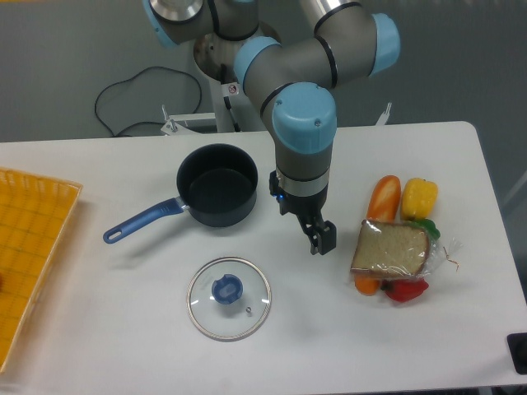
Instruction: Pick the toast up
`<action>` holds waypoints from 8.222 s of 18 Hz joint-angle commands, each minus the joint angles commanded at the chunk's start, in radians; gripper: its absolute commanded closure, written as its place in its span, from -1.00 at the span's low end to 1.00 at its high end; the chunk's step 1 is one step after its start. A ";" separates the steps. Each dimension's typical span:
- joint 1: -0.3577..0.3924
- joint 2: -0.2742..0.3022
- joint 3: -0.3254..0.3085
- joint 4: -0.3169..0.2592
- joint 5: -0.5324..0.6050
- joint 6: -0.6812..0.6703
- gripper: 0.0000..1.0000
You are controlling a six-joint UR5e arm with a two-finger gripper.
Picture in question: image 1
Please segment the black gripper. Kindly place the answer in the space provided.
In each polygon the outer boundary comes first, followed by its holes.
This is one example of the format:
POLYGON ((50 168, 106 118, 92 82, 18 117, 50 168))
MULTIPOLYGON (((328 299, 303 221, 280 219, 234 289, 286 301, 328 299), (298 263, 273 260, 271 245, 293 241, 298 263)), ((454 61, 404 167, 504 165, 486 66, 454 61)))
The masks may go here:
POLYGON ((315 195, 298 197, 279 186, 277 171, 269 175, 269 191, 278 202, 282 215, 291 213, 297 216, 302 232, 310 242, 310 253, 328 253, 335 249, 337 228, 331 221, 324 221, 321 210, 325 204, 328 187, 315 195))

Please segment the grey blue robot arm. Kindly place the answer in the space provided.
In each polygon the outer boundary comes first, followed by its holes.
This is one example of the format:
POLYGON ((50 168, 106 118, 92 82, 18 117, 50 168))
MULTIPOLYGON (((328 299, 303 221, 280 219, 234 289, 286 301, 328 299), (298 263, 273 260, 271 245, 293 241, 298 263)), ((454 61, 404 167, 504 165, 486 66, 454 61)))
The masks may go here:
POLYGON ((274 141, 270 193, 282 214, 297 217, 312 253, 333 250, 336 227, 321 214, 337 131, 331 91, 397 62, 394 21, 358 1, 304 1, 313 35, 286 47, 264 34, 255 1, 146 1, 143 7, 165 45, 204 37, 234 45, 234 78, 274 141))

